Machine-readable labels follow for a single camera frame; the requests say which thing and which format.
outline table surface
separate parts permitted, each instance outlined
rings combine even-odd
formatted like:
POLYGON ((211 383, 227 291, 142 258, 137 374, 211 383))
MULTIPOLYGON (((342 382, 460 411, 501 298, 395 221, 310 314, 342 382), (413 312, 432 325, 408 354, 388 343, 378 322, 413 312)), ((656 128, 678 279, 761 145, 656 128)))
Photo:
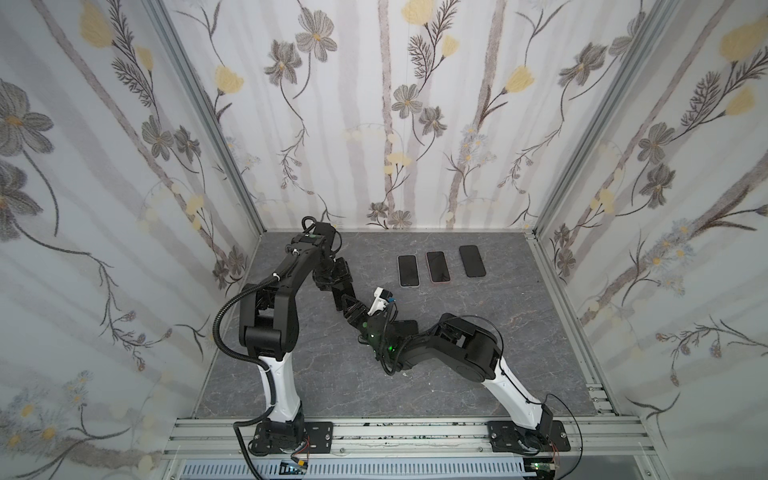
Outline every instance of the table surface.
MULTIPOLYGON (((263 279, 284 257, 294 233, 266 233, 256 253, 250 281, 263 279)), ((540 400, 552 392, 575 415, 594 415, 586 382, 565 335, 541 273, 522 233, 343 233, 344 257, 356 295, 370 303, 373 290, 393 292, 398 319, 415 319, 419 331, 445 312, 493 321, 504 336, 504 357, 512 372, 540 400), (458 248, 477 245, 487 275, 468 278, 458 248), (426 252, 441 250, 451 281, 432 283, 426 252), (421 285, 399 285, 397 256, 416 255, 421 285)), ((320 292, 311 275, 296 295, 300 334, 293 351, 296 390, 304 415, 319 416, 474 416, 506 415, 481 384, 469 382, 437 359, 387 376, 370 346, 357 342, 353 329, 336 312, 331 292, 320 292)), ((224 341, 244 352, 233 318, 224 341)), ((265 408, 257 367, 218 354, 196 411, 197 418, 253 417, 265 408)), ((567 415, 556 401, 553 412, 567 415)))

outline black smartphone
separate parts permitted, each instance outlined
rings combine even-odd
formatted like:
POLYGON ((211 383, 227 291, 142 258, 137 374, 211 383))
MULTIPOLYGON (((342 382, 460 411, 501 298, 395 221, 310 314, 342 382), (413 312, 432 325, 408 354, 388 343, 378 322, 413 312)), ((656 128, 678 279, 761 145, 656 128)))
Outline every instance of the black smartphone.
POLYGON ((400 272, 400 286, 419 286, 419 266, 416 255, 397 257, 397 270, 400 272))
POLYGON ((433 282, 451 281, 451 276, 448 273, 448 264, 445 262, 445 254, 443 252, 427 252, 427 267, 429 267, 429 276, 433 282))
POLYGON ((485 265, 480 257, 480 249, 477 245, 461 245, 458 254, 462 256, 464 271, 467 276, 485 276, 485 265))

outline flower pattern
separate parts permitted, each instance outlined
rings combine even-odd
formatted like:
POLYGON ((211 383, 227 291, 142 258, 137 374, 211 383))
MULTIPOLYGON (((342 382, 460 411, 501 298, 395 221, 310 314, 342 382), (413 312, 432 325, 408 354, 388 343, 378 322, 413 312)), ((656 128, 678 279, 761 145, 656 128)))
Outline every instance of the flower pattern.
POLYGON ((245 271, 245 255, 240 251, 237 245, 232 246, 230 255, 227 258, 227 265, 232 275, 240 275, 245 271))
POLYGON ((412 224, 410 218, 411 212, 395 210, 392 212, 392 215, 389 216, 389 225, 391 225, 395 230, 405 229, 410 227, 412 224))
POLYGON ((170 158, 170 151, 168 148, 174 146, 174 137, 169 131, 160 130, 160 125, 157 124, 154 115, 149 116, 149 121, 145 121, 141 124, 141 137, 145 142, 152 145, 152 156, 157 158, 158 155, 163 156, 163 160, 170 158))
POLYGON ((264 68, 264 73, 270 76, 270 83, 279 85, 283 76, 292 84, 296 83, 296 69, 301 66, 301 57, 296 46, 288 41, 280 43, 272 40, 270 58, 275 61, 271 67, 264 68))
POLYGON ((16 155, 24 144, 39 154, 51 153, 53 144, 40 133, 51 128, 50 118, 29 111, 29 98, 21 88, 0 80, 0 155, 16 155))
POLYGON ((223 290, 227 286, 227 275, 230 273, 230 268, 227 266, 225 260, 216 260, 214 266, 214 277, 219 281, 219 290, 223 290))
POLYGON ((637 142, 642 149, 637 154, 637 159, 642 162, 650 158, 651 163, 658 164, 665 157, 664 149, 661 147, 670 143, 673 135, 674 128, 667 128, 667 124, 663 121, 655 124, 648 131, 648 136, 637 142))
POLYGON ((648 184, 640 190, 640 195, 650 195, 648 208, 656 208, 667 202, 664 198, 664 189, 672 188, 674 174, 675 170, 670 170, 665 164, 659 164, 648 172, 648 184))
POLYGON ((418 114, 422 110, 422 102, 415 100, 419 93, 416 90, 416 84, 400 85, 393 93, 397 102, 392 105, 394 111, 400 111, 400 118, 408 118, 413 114, 418 114))
POLYGON ((187 159, 192 163, 194 155, 200 156, 200 141, 192 140, 190 133, 184 128, 183 125, 179 125, 179 129, 176 130, 176 145, 179 148, 179 152, 187 154, 187 159))
POLYGON ((434 131, 436 137, 440 137, 442 132, 448 128, 448 125, 440 122, 443 117, 440 107, 427 107, 422 111, 422 116, 419 117, 419 123, 424 124, 422 135, 427 135, 429 132, 434 131))
POLYGON ((21 168, 0 161, 0 242, 18 238, 16 215, 37 215, 43 211, 22 192, 27 174, 21 168))
POLYGON ((387 212, 389 211, 389 207, 387 207, 384 202, 377 202, 377 203, 371 203, 371 213, 366 215, 371 220, 376 220, 377 218, 387 218, 387 212))
POLYGON ((576 83, 579 85, 587 83, 589 73, 602 67, 603 63, 605 63, 606 48, 604 45, 593 45, 592 42, 589 42, 574 57, 576 65, 560 70, 560 81, 558 82, 560 86, 564 87, 573 80, 576 80, 576 83))
POLYGON ((306 7, 301 8, 299 23, 306 32, 296 34, 296 46, 299 50, 315 52, 315 58, 320 61, 328 60, 328 51, 336 51, 336 43, 329 38, 333 33, 333 22, 321 10, 315 10, 315 15, 306 7))
POLYGON ((563 276, 570 275, 574 266, 576 266, 576 259, 573 252, 568 249, 562 250, 558 254, 558 268, 562 271, 563 276))

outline yellow flower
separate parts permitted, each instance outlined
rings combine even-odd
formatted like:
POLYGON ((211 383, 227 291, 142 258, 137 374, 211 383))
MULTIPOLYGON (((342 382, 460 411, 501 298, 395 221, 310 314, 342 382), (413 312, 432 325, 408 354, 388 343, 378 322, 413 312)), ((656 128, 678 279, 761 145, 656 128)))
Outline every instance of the yellow flower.
POLYGON ((243 87, 244 82, 242 77, 238 77, 235 72, 223 65, 216 67, 214 79, 216 80, 216 86, 225 94, 237 93, 243 87))
POLYGON ((147 208, 144 211, 144 218, 147 219, 147 221, 156 222, 157 221, 157 210, 155 210, 154 208, 147 208))
POLYGON ((755 95, 752 93, 752 87, 747 85, 742 88, 739 94, 728 102, 725 107, 725 113, 728 115, 741 115, 752 110, 755 106, 755 95))
POLYGON ((520 65, 512 72, 504 89, 511 93, 517 93, 528 88, 533 83, 533 80, 534 78, 533 75, 531 75, 531 70, 524 65, 520 65))
POLYGON ((603 210, 606 214, 614 212, 614 195, 607 188, 600 190, 600 203, 603 204, 603 210))
POLYGON ((450 57, 458 50, 458 40, 451 35, 446 35, 442 40, 442 56, 450 57))
POLYGON ((203 207, 205 200, 202 195, 193 195, 187 202, 187 215, 194 215, 194 213, 203 207))
POLYGON ((723 35, 723 39, 720 40, 720 54, 728 61, 743 60, 763 43, 766 35, 768 35, 768 17, 741 25, 723 35))
POLYGON ((43 440, 51 440, 56 436, 56 428, 48 427, 40 434, 43 440))
POLYGON ((402 17, 412 25, 424 25, 432 18, 434 0, 411 0, 402 8, 402 17))
POLYGON ((139 57, 139 61, 147 70, 154 68, 154 59, 152 58, 152 52, 149 48, 136 47, 136 55, 139 57))
POLYGON ((403 167, 408 167, 411 163, 413 163, 411 157, 405 155, 401 151, 387 155, 386 159, 389 160, 389 163, 391 164, 401 164, 403 167))
POLYGON ((90 2, 83 2, 80 14, 80 36, 96 48, 112 45, 112 28, 101 10, 90 2))

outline wall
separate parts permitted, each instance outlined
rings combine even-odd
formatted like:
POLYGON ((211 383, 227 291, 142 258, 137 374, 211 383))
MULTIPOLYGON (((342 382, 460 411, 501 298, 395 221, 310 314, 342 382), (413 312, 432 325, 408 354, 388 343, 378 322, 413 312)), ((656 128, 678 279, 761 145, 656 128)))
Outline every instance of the wall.
POLYGON ((256 243, 141 4, 118 6, 0 12, 3 476, 159 476, 256 243))
POLYGON ((266 225, 357 230, 535 225, 652 6, 164 3, 266 225))
POLYGON ((768 466, 766 14, 682 2, 540 237, 677 480, 768 466))

